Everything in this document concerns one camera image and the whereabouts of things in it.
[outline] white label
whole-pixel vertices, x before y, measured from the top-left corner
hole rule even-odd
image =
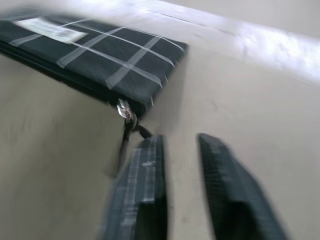
[[[16,21],[14,24],[65,44],[74,43],[87,35],[85,32],[55,25],[41,18]]]

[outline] black plaid fabric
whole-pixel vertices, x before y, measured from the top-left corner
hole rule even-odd
[[[164,240],[167,197],[162,136],[145,139],[119,173],[102,223],[102,240]]]
[[[152,107],[187,49],[164,37],[41,10],[0,18],[1,53],[113,106],[126,100],[138,117]],[[33,18],[87,35],[65,44],[14,24]]]
[[[286,240],[256,180],[219,139],[199,134],[206,196],[217,240]]]

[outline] beige surface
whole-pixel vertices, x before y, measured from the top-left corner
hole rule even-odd
[[[215,13],[213,3],[177,2]],[[244,20],[268,25],[261,22],[266,6],[219,4],[228,13],[246,9]],[[273,2],[263,4],[273,9]],[[287,16],[295,26],[291,14],[308,21],[304,10],[312,16],[316,3],[287,5],[293,10],[274,12],[278,25],[269,22],[282,29],[157,1],[60,5],[190,45],[143,123],[167,139],[170,239],[213,239],[197,158],[199,132],[222,138],[260,179],[292,239],[318,239],[319,41],[286,32],[292,30],[277,21]],[[320,34],[316,27],[314,22],[313,37]],[[308,31],[304,24],[296,28]],[[1,239],[93,239],[112,185],[120,117],[40,73],[0,60]]]

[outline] dark fabric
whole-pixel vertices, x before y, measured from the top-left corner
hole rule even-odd
[[[286,240],[264,193],[218,138],[199,134],[206,196],[217,240]]]
[[[33,18],[87,35],[65,44],[14,24]],[[83,17],[29,8],[0,15],[1,53],[112,106],[126,100],[138,117],[152,107],[186,49],[182,42]]]
[[[167,197],[162,136],[145,139],[119,173],[102,240],[165,240]]]

